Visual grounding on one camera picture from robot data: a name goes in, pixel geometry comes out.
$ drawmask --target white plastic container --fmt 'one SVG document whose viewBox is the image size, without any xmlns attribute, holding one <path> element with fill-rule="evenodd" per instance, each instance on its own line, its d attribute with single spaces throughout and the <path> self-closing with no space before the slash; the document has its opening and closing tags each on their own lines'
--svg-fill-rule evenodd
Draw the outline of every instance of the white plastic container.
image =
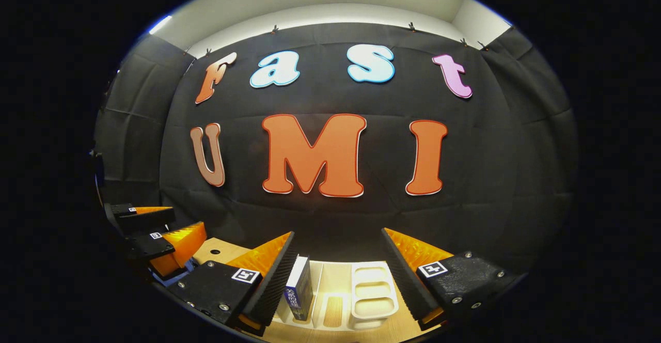
<svg viewBox="0 0 661 343">
<path fill-rule="evenodd" d="M 351 329 L 377 328 L 399 310 L 395 284 L 384 261 L 352 264 L 351 290 Z"/>
</svg>

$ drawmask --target book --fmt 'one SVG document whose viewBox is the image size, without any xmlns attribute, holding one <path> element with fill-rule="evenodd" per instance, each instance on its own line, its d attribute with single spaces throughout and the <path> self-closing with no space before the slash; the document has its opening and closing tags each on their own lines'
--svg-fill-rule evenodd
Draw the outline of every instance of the book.
<svg viewBox="0 0 661 343">
<path fill-rule="evenodd" d="M 291 268 L 290 277 L 285 285 L 285 300 L 290 306 L 293 317 L 300 321 L 307 320 L 312 303 L 312 277 L 310 260 L 297 256 Z"/>
</svg>

